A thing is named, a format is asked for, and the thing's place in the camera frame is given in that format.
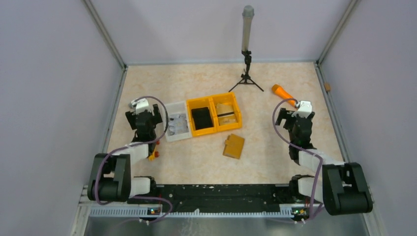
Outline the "yellow double storage bin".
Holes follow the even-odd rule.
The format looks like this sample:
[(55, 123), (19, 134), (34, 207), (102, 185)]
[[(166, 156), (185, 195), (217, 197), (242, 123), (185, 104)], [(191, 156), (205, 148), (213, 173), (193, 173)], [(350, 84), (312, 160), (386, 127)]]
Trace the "yellow double storage bin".
[[(190, 118), (190, 129), (192, 137), (199, 137), (203, 135), (214, 134), (223, 131), (229, 131), (234, 129), (242, 128), (242, 115), (236, 99), (236, 96), (233, 92), (216, 94), (211, 96), (205, 96), (200, 98), (188, 99), (185, 101), (187, 104), (188, 115)], [(237, 123), (219, 125), (217, 113), (216, 113), (216, 104), (223, 103), (233, 106), (234, 112), (237, 116)], [(195, 130), (194, 121), (192, 119), (191, 110), (195, 108), (208, 107), (210, 110), (211, 120), (213, 122), (213, 128), (206, 128), (201, 130)]]

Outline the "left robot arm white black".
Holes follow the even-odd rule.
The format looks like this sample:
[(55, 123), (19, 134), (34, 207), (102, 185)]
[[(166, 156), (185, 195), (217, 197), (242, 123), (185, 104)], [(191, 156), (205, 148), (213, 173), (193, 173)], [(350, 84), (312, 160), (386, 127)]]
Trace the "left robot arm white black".
[(96, 154), (93, 159), (87, 197), (102, 205), (125, 202), (135, 195), (139, 195), (145, 203), (157, 199), (158, 191), (150, 185), (151, 178), (132, 177), (131, 166), (139, 160), (158, 157), (160, 137), (156, 134), (156, 127), (163, 123), (166, 115), (161, 114), (157, 104), (150, 105), (143, 99), (133, 105), (125, 116), (134, 131), (132, 141), (110, 153)]

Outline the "white storage bin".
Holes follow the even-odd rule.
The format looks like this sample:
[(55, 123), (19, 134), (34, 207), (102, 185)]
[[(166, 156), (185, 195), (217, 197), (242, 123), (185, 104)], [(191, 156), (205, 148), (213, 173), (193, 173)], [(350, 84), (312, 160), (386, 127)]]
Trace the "white storage bin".
[(185, 101), (165, 104), (168, 114), (167, 142), (185, 140), (192, 137), (190, 118)]

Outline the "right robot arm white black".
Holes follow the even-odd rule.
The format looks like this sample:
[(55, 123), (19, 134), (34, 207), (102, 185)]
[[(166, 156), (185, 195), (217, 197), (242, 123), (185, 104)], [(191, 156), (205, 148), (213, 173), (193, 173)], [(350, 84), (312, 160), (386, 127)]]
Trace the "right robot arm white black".
[(371, 212), (374, 202), (361, 165), (337, 161), (316, 149), (311, 142), (313, 117), (314, 112), (302, 117), (285, 108), (273, 111), (274, 128), (282, 124), (289, 133), (284, 142), (289, 145), (290, 159), (314, 172), (293, 177), (289, 198), (301, 203), (310, 197), (322, 203), (330, 215)]

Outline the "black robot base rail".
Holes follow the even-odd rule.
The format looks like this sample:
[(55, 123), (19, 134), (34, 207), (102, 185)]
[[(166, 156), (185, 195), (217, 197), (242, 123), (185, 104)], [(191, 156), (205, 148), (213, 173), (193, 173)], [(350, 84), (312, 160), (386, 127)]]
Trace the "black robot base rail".
[(307, 197), (295, 197), (287, 184), (165, 184), (151, 187), (143, 199), (128, 204), (152, 205), (170, 216), (265, 217), (307, 220)]

